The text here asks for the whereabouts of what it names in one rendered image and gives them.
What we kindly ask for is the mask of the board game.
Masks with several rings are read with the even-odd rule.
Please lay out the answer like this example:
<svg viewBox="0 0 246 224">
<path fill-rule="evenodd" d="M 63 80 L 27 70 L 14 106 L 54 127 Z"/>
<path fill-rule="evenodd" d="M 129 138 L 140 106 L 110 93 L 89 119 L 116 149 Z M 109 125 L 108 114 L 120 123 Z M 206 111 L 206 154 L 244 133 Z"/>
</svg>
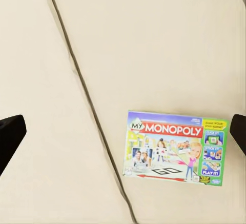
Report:
<svg viewBox="0 0 246 224">
<path fill-rule="evenodd" d="M 128 110 L 123 176 L 222 187 L 229 121 Z"/>
</svg>

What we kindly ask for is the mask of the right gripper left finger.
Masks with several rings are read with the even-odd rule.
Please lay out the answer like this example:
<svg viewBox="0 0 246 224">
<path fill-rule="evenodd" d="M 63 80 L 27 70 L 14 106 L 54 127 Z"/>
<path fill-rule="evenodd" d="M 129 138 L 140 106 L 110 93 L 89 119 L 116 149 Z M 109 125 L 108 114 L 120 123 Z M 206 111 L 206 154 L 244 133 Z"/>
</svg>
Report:
<svg viewBox="0 0 246 224">
<path fill-rule="evenodd" d="M 0 120 L 0 176 L 26 134 L 22 114 Z"/>
</svg>

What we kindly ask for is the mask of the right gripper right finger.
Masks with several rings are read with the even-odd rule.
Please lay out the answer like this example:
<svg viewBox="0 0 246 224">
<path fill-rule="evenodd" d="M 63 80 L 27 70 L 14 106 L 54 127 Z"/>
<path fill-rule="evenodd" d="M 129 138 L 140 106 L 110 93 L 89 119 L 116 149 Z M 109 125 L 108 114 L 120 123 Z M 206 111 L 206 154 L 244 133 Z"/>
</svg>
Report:
<svg viewBox="0 0 246 224">
<path fill-rule="evenodd" d="M 239 114 L 233 116 L 230 133 L 246 156 L 246 116 Z"/>
</svg>

